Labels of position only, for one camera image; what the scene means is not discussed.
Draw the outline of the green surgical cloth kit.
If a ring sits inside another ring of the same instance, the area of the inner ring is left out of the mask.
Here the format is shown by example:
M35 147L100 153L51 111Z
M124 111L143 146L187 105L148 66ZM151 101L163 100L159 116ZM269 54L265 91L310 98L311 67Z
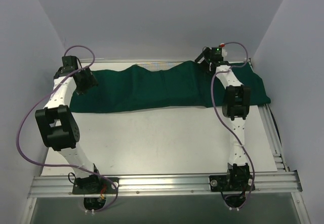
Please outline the green surgical cloth kit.
M93 71L98 86L73 94L75 113L116 113L162 107L221 106L225 88L202 65L186 61L168 70L133 65L123 71Z

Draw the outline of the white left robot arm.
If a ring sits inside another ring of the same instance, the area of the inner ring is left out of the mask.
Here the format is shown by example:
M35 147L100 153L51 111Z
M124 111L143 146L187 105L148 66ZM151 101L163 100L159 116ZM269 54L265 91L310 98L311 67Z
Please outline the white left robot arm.
M36 110L35 119L40 130L43 143L65 158L74 169L74 184L84 187L90 193L97 193L102 188L102 180L96 175L97 167L92 163L78 144L79 127L69 108L74 93L86 94L98 85L89 68L72 76L71 72L80 68L76 56L62 57L63 66L54 75L54 88L48 102L41 110Z

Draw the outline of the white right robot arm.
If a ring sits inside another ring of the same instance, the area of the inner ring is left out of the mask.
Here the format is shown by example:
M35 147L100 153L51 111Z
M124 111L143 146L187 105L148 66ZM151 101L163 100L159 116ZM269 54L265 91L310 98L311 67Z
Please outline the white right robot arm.
M245 149L245 124L250 111L250 87L244 85L232 71L234 66L224 60L224 44L218 47L205 47L195 59L207 72L214 73L215 79L222 83L225 93L222 114L217 117L229 130L230 153L228 170L225 175L210 176L210 188L213 192L245 192L253 189L255 170L251 157Z

